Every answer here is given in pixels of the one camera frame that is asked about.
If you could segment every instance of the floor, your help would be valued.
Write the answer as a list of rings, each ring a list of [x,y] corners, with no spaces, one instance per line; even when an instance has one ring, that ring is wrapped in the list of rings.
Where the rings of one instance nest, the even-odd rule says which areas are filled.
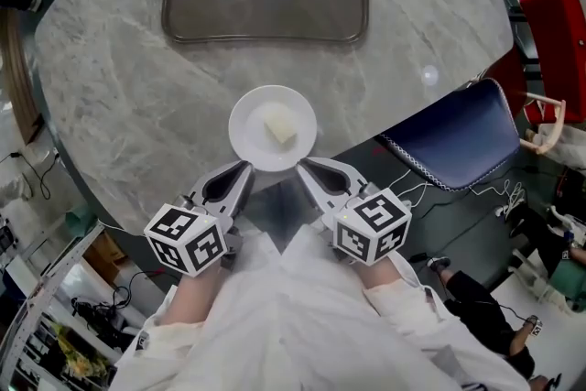
[[[23,15],[23,29],[26,34],[34,33],[38,21],[51,2],[52,0],[44,0],[44,5],[37,14]],[[521,132],[526,127],[523,117],[518,119],[518,126]],[[366,178],[379,187],[388,185],[406,171],[401,162],[374,140],[344,152],[339,159],[355,165]],[[537,167],[541,173],[528,173],[523,170],[526,167]],[[490,181],[498,190],[503,189],[506,179],[510,179],[510,189],[517,182],[521,182],[526,188],[530,204],[543,212],[552,200],[557,185],[556,176],[560,171],[559,165],[521,150],[507,166],[491,175]],[[393,189],[399,192],[414,187],[419,182],[421,179],[411,174],[398,182]],[[278,228],[282,236],[277,239],[277,244],[281,247],[287,244],[288,238],[295,233],[301,222],[310,222],[316,216],[307,200],[299,196],[299,187],[296,185],[295,180],[289,180],[256,194],[246,211],[246,216],[262,229],[274,232]],[[488,184],[483,183],[480,186],[488,187]],[[409,194],[412,201],[418,199],[418,191]],[[267,209],[269,202],[272,203],[270,210]],[[430,187],[413,212],[414,219],[407,243],[401,251],[407,257],[420,252],[429,255],[442,252],[457,259],[460,268],[485,285],[495,285],[506,272],[510,252],[515,247],[507,237],[509,227],[494,215],[494,208],[504,203],[506,198],[492,191],[482,196],[464,196],[463,193],[447,193]],[[290,219],[292,212],[301,212],[304,218]],[[158,262],[143,238],[121,234],[116,239],[141,268],[158,268]],[[429,277],[427,269],[422,268],[420,274],[424,281],[435,281],[434,277]],[[168,287],[168,280],[165,278],[157,282],[163,289]]]
[[[21,152],[38,174],[43,174],[53,162],[52,141],[48,130],[44,130],[38,140],[25,147],[16,127],[11,103],[3,89],[0,73],[0,154],[2,157],[12,152]],[[40,233],[50,227],[66,211],[85,203],[65,168],[58,162],[47,174],[44,181],[50,194],[45,199],[40,191],[39,180],[23,158],[8,158],[0,164],[0,185],[8,184],[24,174],[33,189],[33,197],[28,201],[15,200],[0,207],[0,214],[9,221],[10,229],[24,250]],[[53,261],[71,240],[64,229],[59,228],[49,240],[31,257],[34,268],[39,273]]]
[[[537,253],[529,257],[537,267],[542,267]],[[537,337],[529,337],[527,347],[536,363],[536,374],[548,377],[562,374],[558,391],[586,389],[584,350],[586,350],[586,316],[569,315],[550,302],[536,303],[534,297],[514,276],[508,278],[494,292],[501,304],[515,310],[522,318],[532,314],[543,322],[543,330]],[[518,329],[522,321],[510,310],[503,310],[507,321]]]

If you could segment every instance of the navy blue chair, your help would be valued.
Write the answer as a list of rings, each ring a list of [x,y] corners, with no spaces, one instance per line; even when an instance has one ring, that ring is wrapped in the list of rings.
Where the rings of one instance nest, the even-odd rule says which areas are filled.
[[[450,93],[377,140],[443,190],[470,188],[522,143],[531,148],[519,139],[505,94],[492,79]]]

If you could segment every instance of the black wire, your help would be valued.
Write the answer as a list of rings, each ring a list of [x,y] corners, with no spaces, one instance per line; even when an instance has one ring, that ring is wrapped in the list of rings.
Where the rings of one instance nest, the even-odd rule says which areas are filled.
[[[57,163],[59,156],[56,155],[55,158],[53,158],[53,163],[51,163],[50,167],[43,173],[42,176],[39,176],[39,174],[35,170],[35,167],[33,167],[28,162],[27,158],[23,154],[19,154],[19,156],[21,156],[22,159],[25,160],[25,163],[27,163],[27,165],[30,167],[30,169],[33,170],[33,173],[35,173],[35,176],[38,179],[40,193],[43,195],[43,198],[45,199],[45,201],[48,201],[51,198],[51,191],[50,191],[49,187],[47,186],[47,184],[45,184],[45,181],[43,179],[47,176],[47,173],[49,173],[53,169],[53,167],[55,166],[55,163]]]
[[[441,281],[441,276],[440,276],[440,273],[439,273],[437,270],[434,270],[434,272],[437,274],[437,276],[438,276],[438,280],[439,280],[439,282],[440,282],[441,286],[443,287],[443,293],[445,294],[445,296],[446,296],[446,299],[449,299],[449,298],[450,298],[450,295],[448,295],[448,290],[446,289],[446,286],[445,286],[445,285],[443,284],[443,282]],[[507,306],[505,306],[505,305],[501,305],[501,304],[500,304],[498,301],[496,301],[496,300],[494,301],[494,303],[490,303],[490,302],[488,302],[488,301],[470,301],[470,302],[468,302],[468,301],[467,301],[466,303],[479,303],[479,304],[483,304],[483,305],[492,305],[492,306],[494,306],[494,307],[498,305],[500,308],[504,308],[505,310],[510,310],[510,311],[512,311],[512,312],[513,312],[513,314],[514,314],[515,316],[517,316],[517,318],[519,318],[521,321],[529,321],[529,318],[522,318],[521,316],[519,316],[518,314],[516,314],[516,311],[515,311],[515,310],[513,310],[511,307],[507,307]]]
[[[460,197],[457,197],[456,199],[453,199],[452,201],[448,201],[448,202],[435,202],[435,203],[431,204],[431,207],[429,207],[423,215],[421,215],[420,217],[417,217],[414,220],[422,220],[422,219],[426,218],[429,215],[429,213],[431,211],[433,211],[436,207],[445,207],[447,205],[452,205],[455,202],[461,201],[462,199],[464,199],[471,192],[472,192],[472,190],[467,190]]]
[[[505,310],[510,310],[510,311],[512,311],[512,312],[513,312],[513,314],[514,314],[515,316],[517,316],[517,318],[519,318],[521,321],[525,321],[525,322],[531,322],[531,321],[529,320],[529,318],[523,318],[523,317],[519,316],[518,314],[516,314],[516,311],[515,311],[515,310],[513,310],[511,307],[507,307],[507,306],[505,306],[505,305],[501,305],[501,304],[500,304],[498,301],[495,301],[494,303],[490,303],[490,302],[488,302],[488,301],[473,301],[472,303],[481,303],[481,304],[483,304],[483,305],[492,305],[492,306],[494,306],[494,307],[495,307],[495,306],[498,306],[499,308],[504,308]]]
[[[505,173],[503,173],[502,175],[497,176],[497,177],[492,178],[492,179],[488,179],[487,181],[479,182],[478,184],[475,184],[474,186],[484,186],[486,184],[490,184],[492,182],[498,181],[499,179],[504,178],[509,172],[511,172],[514,169],[518,169],[520,171],[525,171],[525,173],[529,173],[529,174],[546,175],[546,176],[551,176],[553,178],[559,178],[560,177],[560,175],[557,175],[557,174],[554,174],[554,173],[548,173],[546,171],[539,171],[539,168],[537,168],[537,167],[530,167],[530,166],[525,166],[525,167],[509,167],[505,171]],[[431,206],[425,211],[425,213],[423,215],[417,217],[416,219],[414,219],[414,221],[423,220],[436,207],[446,207],[448,205],[452,205],[453,203],[456,203],[458,201],[461,201],[462,199],[466,198],[466,196],[468,196],[471,192],[472,192],[472,189],[468,189],[467,191],[464,192],[464,194],[462,194],[460,197],[457,197],[456,199],[453,199],[453,200],[448,201],[448,202],[435,202],[435,203],[431,204]]]
[[[488,217],[491,213],[494,213],[494,211],[496,209],[498,209],[499,207],[501,207],[500,205],[494,205],[491,207],[490,211],[488,211],[487,213],[485,213],[481,218],[479,218],[476,222],[474,222],[472,225],[470,225],[468,228],[462,230],[461,232],[459,232],[456,236],[454,236],[453,238],[451,238],[444,246],[442,246],[440,249],[437,249],[433,255],[431,255],[430,257],[435,257],[437,256],[439,253],[442,253],[446,250],[446,248],[448,246],[450,246],[452,243],[458,241],[460,238],[462,238],[465,234],[467,234],[470,230],[473,230],[480,222],[482,222],[486,217]],[[423,267],[425,267],[425,265],[423,265],[422,267],[419,268],[419,270],[417,271],[418,273],[421,272],[421,270],[423,269]]]
[[[136,276],[140,276],[141,274],[146,275],[146,278],[152,278],[152,277],[156,277],[156,276],[160,276],[160,275],[166,275],[166,276],[173,277],[175,280],[180,282],[179,277],[175,276],[174,274],[170,274],[169,272],[165,272],[162,270],[141,270],[140,272],[136,272],[132,277],[130,277],[130,282],[128,282],[128,287],[118,286],[114,289],[114,292],[112,293],[112,305],[110,305],[111,308],[114,308],[115,310],[121,310],[123,308],[126,308],[128,305],[130,305],[130,301],[132,300],[132,282]],[[126,290],[126,298],[121,301],[116,302],[116,293],[118,293],[118,290]]]

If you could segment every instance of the white cable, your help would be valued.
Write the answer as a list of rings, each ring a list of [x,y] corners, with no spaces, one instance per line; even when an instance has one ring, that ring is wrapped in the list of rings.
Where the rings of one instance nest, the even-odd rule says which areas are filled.
[[[504,211],[504,215],[505,218],[507,218],[509,216],[509,213],[511,213],[511,211],[521,205],[523,202],[525,202],[524,196],[525,195],[525,190],[523,189],[523,186],[521,185],[520,182],[517,182],[515,187],[513,188],[513,192],[511,192],[511,194],[509,194],[509,203],[508,205],[505,207],[505,211]]]
[[[421,191],[421,196],[419,196],[419,200],[411,206],[411,209],[415,209],[421,201],[423,201],[423,196],[425,195],[425,190],[428,188],[429,184],[426,182],[425,186],[423,187],[423,191]]]
[[[396,196],[398,198],[400,198],[401,196],[403,196],[405,194],[408,194],[409,192],[411,192],[413,190],[416,190],[417,188],[420,188],[421,186],[426,186],[427,187],[428,184],[429,184],[428,182],[422,182],[421,184],[418,184],[415,188],[411,188],[410,190],[404,190],[403,192],[401,192],[400,194],[397,194]]]
[[[389,184],[387,187],[390,188],[391,186],[393,186],[393,184],[395,184],[396,182],[399,182],[401,179],[403,179],[406,175],[408,175],[411,172],[410,169],[407,170],[407,173],[405,173],[403,176],[401,176],[400,178],[395,179],[391,184]]]
[[[103,226],[105,226],[105,227],[107,227],[107,228],[113,228],[113,229],[115,229],[115,230],[121,230],[121,231],[123,231],[123,232],[125,231],[125,229],[124,229],[124,228],[121,228],[121,227],[119,227],[119,226],[112,226],[112,225],[109,225],[108,223],[104,223],[104,222],[102,222],[100,219],[98,219],[98,222],[99,222],[99,223],[101,223]]]
[[[493,190],[494,192],[496,192],[499,196],[504,196],[505,194],[508,196],[509,193],[507,192],[507,189],[509,188],[509,184],[511,184],[511,180],[510,179],[506,179],[505,180],[505,184],[503,185],[503,190],[501,192],[499,192],[498,190],[496,190],[495,187],[493,186],[489,186],[488,188],[486,188],[485,190],[481,190],[480,192],[476,192],[474,189],[470,188],[470,190],[476,194],[477,196],[480,196],[481,194],[484,194],[485,192],[488,192],[489,190]]]
[[[525,190],[523,189],[523,185],[520,182],[517,182],[515,187],[513,188],[513,191],[509,193],[508,189],[509,189],[510,184],[511,184],[511,180],[506,179],[505,184],[503,185],[503,190],[500,192],[496,188],[494,188],[493,186],[490,186],[489,188],[486,188],[485,190],[481,190],[480,192],[476,192],[472,188],[471,188],[471,191],[477,196],[480,196],[481,194],[484,194],[485,192],[487,192],[489,190],[493,190],[499,196],[504,196],[506,194],[506,196],[508,197],[508,203],[503,208],[503,215],[505,216],[505,218],[507,218],[508,214],[511,213],[511,211],[515,207],[519,206],[520,204],[522,204],[525,201],[525,198],[524,198]]]

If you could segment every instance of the marble table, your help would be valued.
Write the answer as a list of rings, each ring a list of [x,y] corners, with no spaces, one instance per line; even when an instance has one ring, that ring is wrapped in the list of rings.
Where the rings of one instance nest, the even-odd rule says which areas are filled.
[[[163,35],[161,1],[56,0],[36,33],[53,130],[97,200],[131,234],[197,177],[236,159],[228,117],[257,86],[305,95],[319,122],[312,154],[332,157],[438,100],[513,46],[503,0],[370,0],[365,41],[350,47],[178,46]],[[437,81],[426,78],[428,66]]]

